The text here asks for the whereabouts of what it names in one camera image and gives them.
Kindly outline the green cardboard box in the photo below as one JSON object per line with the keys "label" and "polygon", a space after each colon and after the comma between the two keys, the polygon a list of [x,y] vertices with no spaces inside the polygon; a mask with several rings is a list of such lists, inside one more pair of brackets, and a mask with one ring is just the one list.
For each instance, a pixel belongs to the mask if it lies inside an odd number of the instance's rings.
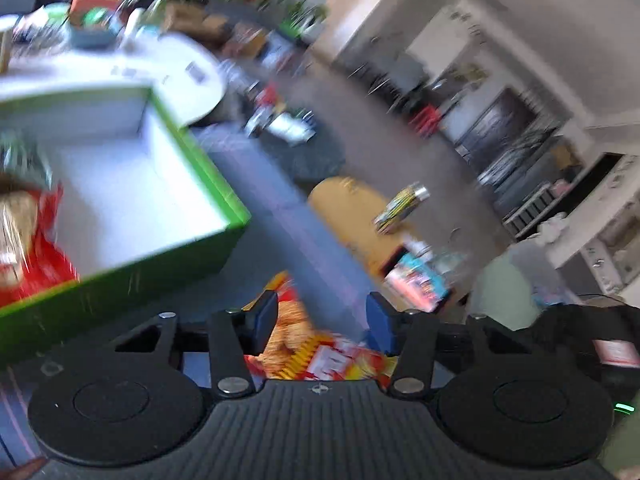
{"label": "green cardboard box", "polygon": [[219,271],[250,213],[149,87],[36,93],[1,103],[63,188],[56,246],[78,278],[1,310],[1,361],[62,344]]}

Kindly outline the red yellow noodle snack bag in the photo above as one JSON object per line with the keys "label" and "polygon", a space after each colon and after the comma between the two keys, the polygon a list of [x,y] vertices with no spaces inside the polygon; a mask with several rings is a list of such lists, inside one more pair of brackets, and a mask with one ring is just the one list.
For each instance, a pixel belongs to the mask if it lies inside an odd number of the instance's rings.
{"label": "red yellow noodle snack bag", "polygon": [[374,379],[383,388],[390,384],[397,359],[314,328],[288,272],[274,276],[265,290],[278,296],[278,318],[265,350],[259,356],[244,358],[254,378],[318,382]]}

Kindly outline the yellow wooden stool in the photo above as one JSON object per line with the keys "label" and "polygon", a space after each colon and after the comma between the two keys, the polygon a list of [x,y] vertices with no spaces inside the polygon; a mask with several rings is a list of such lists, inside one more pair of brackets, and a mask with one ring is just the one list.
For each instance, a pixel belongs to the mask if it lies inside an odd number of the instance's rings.
{"label": "yellow wooden stool", "polygon": [[314,187],[307,202],[375,278],[384,278],[405,249],[401,231],[381,234],[376,230],[374,218],[384,209],[386,198],[363,182],[327,178]]}

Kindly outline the dark round coffee table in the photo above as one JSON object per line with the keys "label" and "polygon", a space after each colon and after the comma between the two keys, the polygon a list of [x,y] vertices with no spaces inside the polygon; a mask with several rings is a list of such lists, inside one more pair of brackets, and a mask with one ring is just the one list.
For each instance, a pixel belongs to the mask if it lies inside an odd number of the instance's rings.
{"label": "dark round coffee table", "polygon": [[305,143],[292,146],[271,133],[257,140],[280,169],[294,181],[320,182],[337,176],[346,162],[340,140],[324,122],[314,122],[314,135]]}

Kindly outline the blue striped table cloth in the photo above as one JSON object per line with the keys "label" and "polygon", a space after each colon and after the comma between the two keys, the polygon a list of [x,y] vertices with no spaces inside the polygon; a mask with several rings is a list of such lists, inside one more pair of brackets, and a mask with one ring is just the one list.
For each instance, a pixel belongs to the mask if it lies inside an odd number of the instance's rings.
{"label": "blue striped table cloth", "polygon": [[254,299],[281,271],[288,272],[311,323],[360,341],[364,304],[375,289],[350,252],[312,211],[305,194],[255,140],[208,128],[195,139],[226,178],[252,218],[224,267],[201,281],[135,307],[39,356],[1,370],[1,468],[10,470],[40,453],[26,422],[32,390],[61,370],[70,352],[107,342],[163,311],[184,322],[235,309]]}

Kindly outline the blue plastic basket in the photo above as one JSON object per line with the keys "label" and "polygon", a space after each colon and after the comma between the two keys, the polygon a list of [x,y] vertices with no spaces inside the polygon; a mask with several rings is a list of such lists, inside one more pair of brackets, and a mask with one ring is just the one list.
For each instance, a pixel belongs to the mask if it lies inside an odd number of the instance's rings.
{"label": "blue plastic basket", "polygon": [[110,48],[122,30],[122,21],[107,8],[93,8],[73,13],[68,19],[68,41],[75,49]]}

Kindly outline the red beige cracker bag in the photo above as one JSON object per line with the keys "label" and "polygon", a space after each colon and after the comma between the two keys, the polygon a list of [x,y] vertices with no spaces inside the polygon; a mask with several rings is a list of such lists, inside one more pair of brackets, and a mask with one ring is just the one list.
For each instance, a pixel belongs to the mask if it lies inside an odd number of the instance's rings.
{"label": "red beige cracker bag", "polygon": [[49,191],[1,185],[1,305],[25,300],[78,279],[53,240],[64,188]]}

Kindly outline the white round table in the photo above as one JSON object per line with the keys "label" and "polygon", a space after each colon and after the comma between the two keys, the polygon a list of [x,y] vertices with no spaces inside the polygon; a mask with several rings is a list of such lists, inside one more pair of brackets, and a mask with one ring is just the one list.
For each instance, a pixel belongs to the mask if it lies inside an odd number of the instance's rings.
{"label": "white round table", "polygon": [[196,41],[178,32],[140,32],[129,51],[66,50],[13,60],[1,76],[1,99],[133,86],[153,89],[178,124],[187,126],[217,107],[228,84],[219,61]]}

